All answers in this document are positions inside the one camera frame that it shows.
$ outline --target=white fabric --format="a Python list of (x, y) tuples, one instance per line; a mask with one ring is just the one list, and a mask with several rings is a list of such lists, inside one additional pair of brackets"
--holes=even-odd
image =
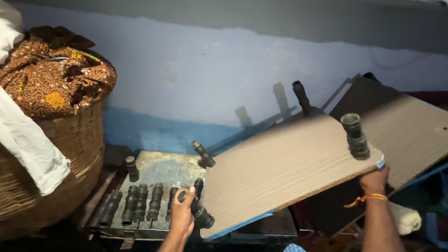
[(0, 143), (26, 168), (42, 196), (70, 173), (70, 160), (0, 87)]
[(11, 5), (0, 0), (0, 65), (8, 58), (8, 51), (24, 35), (22, 15)]
[(412, 210), (392, 202), (389, 202), (389, 208), (395, 220), (395, 224), (400, 235), (410, 234), (412, 231), (419, 230), (422, 226), (422, 218), (416, 210)]

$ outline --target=woven basket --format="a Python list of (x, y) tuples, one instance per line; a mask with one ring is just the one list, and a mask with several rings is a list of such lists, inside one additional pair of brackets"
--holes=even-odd
[(53, 193), (42, 197), (25, 168), (0, 144), (0, 240), (32, 234), (66, 217), (87, 197), (101, 171), (101, 104), (36, 123), (71, 160), (71, 171)]

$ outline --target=white wall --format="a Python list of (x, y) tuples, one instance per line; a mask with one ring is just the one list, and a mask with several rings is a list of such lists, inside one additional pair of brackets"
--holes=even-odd
[(65, 26), (94, 41), (118, 73), (107, 105), (155, 117), (239, 126), (244, 106), (257, 123), (280, 112), (278, 82), (289, 107), (298, 106), (295, 80), (320, 107), (365, 72), (402, 91), (448, 90), (446, 12), (337, 0), (125, 2), (13, 5), (27, 27)]

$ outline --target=black metal cylinder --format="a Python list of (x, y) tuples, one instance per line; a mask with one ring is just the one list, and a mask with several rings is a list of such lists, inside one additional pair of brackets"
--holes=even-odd
[(135, 211), (133, 216), (133, 221), (144, 221), (145, 220), (145, 210), (146, 210), (146, 200), (148, 198), (148, 186), (146, 184), (140, 184), (137, 190), (137, 202), (135, 204)]
[(172, 212), (172, 202), (174, 200), (174, 196), (176, 195), (176, 192), (179, 190), (179, 188), (177, 187), (173, 187), (171, 188), (171, 190), (169, 190), (169, 201), (168, 201), (168, 207), (167, 207), (167, 216), (165, 217), (166, 221), (171, 220), (171, 212)]
[(306, 96), (305, 87), (300, 81), (293, 82), (293, 91), (299, 100), (299, 104), (302, 107), (302, 111), (305, 115), (311, 115), (313, 113), (313, 107), (310, 105), (310, 100)]
[(129, 173), (129, 180), (131, 182), (137, 182), (138, 179), (140, 178), (140, 175), (137, 166), (135, 165), (135, 157), (134, 156), (126, 157), (125, 163)]
[(95, 216), (90, 221), (90, 225), (89, 225), (90, 231), (98, 232), (100, 230), (100, 227), (99, 227), (99, 217), (103, 214), (104, 210), (106, 209), (110, 198), (111, 198), (111, 194), (109, 193), (109, 194), (106, 195), (106, 197), (104, 198), (103, 202), (99, 206), (98, 210), (96, 211)]
[(121, 215), (121, 224), (123, 226), (131, 225), (134, 216), (135, 205), (137, 203), (137, 186), (130, 186), (128, 196), (126, 197), (126, 205)]
[(111, 193), (111, 198), (99, 218), (99, 227), (105, 228), (109, 227), (112, 223), (113, 216), (118, 209), (118, 204), (120, 203), (121, 198), (123, 197), (123, 193), (119, 190), (114, 190)]
[[(182, 191), (177, 196), (179, 202), (184, 202), (186, 198), (186, 192)], [(211, 228), (215, 223), (215, 218), (207, 212), (204, 206), (202, 206), (196, 199), (193, 199), (190, 205), (191, 214), (196, 220), (199, 228)]]
[(194, 182), (194, 188), (198, 201), (201, 199), (202, 189), (204, 188), (204, 180), (202, 178), (197, 178)]
[(347, 142), (352, 156), (358, 160), (368, 159), (370, 150), (367, 138), (361, 129), (361, 117), (355, 113), (348, 113), (340, 118), (340, 122), (347, 132)]
[(191, 146), (193, 147), (194, 151), (201, 156), (201, 160), (198, 161), (199, 166), (206, 168), (207, 166), (213, 167), (216, 164), (216, 162), (208, 154), (207, 150), (205, 150), (205, 148), (202, 146), (200, 142), (193, 141), (191, 143)]
[(160, 202), (162, 201), (162, 195), (164, 193), (164, 186), (162, 183), (156, 183), (152, 189), (152, 197), (149, 202), (148, 214), (146, 215), (146, 220), (151, 219), (156, 222), (159, 216)]

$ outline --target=wall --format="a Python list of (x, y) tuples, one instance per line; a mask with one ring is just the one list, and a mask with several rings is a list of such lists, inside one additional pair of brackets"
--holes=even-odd
[(118, 73), (104, 108), (106, 140), (133, 149), (192, 153), (197, 139), (219, 153), (300, 111), (295, 80), (317, 107), (365, 72), (402, 91), (448, 89), (442, 8), (358, 0), (13, 5), (26, 27), (65, 26), (97, 44)]

